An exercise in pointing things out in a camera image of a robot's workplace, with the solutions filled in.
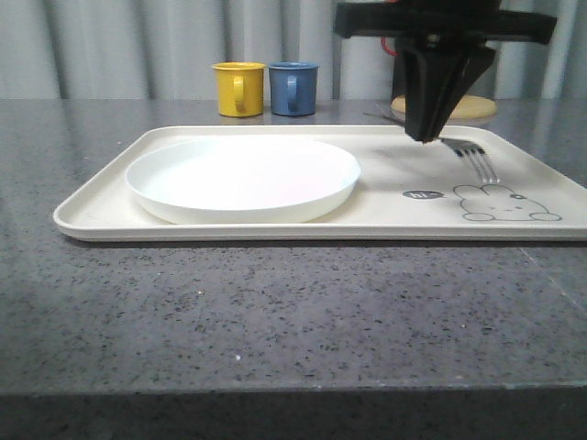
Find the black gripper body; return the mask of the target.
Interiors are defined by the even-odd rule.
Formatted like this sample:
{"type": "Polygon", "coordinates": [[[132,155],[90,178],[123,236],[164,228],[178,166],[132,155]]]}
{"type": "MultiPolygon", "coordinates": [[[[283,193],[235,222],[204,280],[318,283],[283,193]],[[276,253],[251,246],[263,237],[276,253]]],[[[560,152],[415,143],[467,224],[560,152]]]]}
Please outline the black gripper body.
{"type": "Polygon", "coordinates": [[[396,38],[409,33],[462,35],[499,41],[549,44],[557,19],[510,11],[500,1],[341,2],[334,32],[344,39],[396,38]]]}

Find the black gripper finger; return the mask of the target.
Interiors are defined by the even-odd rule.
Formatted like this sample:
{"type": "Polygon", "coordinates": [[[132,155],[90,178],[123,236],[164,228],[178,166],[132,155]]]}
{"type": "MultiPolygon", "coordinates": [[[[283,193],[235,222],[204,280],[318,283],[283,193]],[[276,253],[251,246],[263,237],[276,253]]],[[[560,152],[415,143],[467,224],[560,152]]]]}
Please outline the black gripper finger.
{"type": "Polygon", "coordinates": [[[405,79],[405,131],[423,143],[436,139],[462,96],[471,87],[471,49],[429,48],[399,38],[405,79]]]}
{"type": "Polygon", "coordinates": [[[429,96],[435,102],[430,110],[430,140],[439,136],[461,98],[491,67],[494,57],[495,50],[485,46],[454,49],[438,57],[429,82],[434,86],[429,96]]]}

